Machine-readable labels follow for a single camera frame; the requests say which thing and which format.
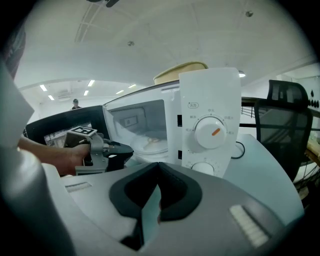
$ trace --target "microwave control panel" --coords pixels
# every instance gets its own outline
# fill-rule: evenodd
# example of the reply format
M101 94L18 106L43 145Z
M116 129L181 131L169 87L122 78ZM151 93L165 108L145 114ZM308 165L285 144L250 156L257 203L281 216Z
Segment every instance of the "microwave control panel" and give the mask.
M236 68L179 74L182 110L182 166L223 177L236 143L241 85Z

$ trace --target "chair backrest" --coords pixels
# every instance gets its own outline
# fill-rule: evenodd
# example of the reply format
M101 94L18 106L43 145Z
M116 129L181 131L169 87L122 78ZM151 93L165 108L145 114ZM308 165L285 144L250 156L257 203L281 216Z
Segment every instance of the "chair backrest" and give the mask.
M257 140L274 156L289 178L297 175L307 147L313 116L293 103L260 99L254 105Z
M296 82L269 80L267 100L292 103L296 108L308 107L309 99L305 88Z

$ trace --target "white microwave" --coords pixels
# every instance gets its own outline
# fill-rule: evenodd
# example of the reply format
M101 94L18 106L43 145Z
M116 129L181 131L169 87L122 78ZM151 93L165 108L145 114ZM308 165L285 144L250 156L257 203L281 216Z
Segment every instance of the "white microwave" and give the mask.
M179 74L103 106L110 139L133 148L138 163L166 162L223 177L240 123L236 68Z

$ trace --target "ceiling light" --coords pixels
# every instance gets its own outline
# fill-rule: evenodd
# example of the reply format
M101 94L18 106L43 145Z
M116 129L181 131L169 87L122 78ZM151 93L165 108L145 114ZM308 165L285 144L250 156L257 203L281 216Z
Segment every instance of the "ceiling light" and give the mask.
M246 76L245 72L239 70L239 77L244 78Z
M88 83L88 86L92 86L94 84L95 80L90 80L90 82Z
M41 84L41 85L40 85L40 88L41 88L42 91L44 91L44 92L48 91L44 84Z

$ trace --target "black cable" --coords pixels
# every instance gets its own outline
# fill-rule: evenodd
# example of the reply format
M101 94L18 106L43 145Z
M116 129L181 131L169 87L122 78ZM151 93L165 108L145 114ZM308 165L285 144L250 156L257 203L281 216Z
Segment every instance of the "black cable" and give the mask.
M239 144L242 145L242 147L243 147L243 152L242 152L242 154L241 154L240 156L237 156L237 157L231 156L231 159L240 159L240 158L242 158L242 157L244 156L244 154L245 154L245 152L246 152L246 148L245 148L245 145L243 145L243 144L242 144L241 142L239 142L239 141L236 141L235 143L239 143Z

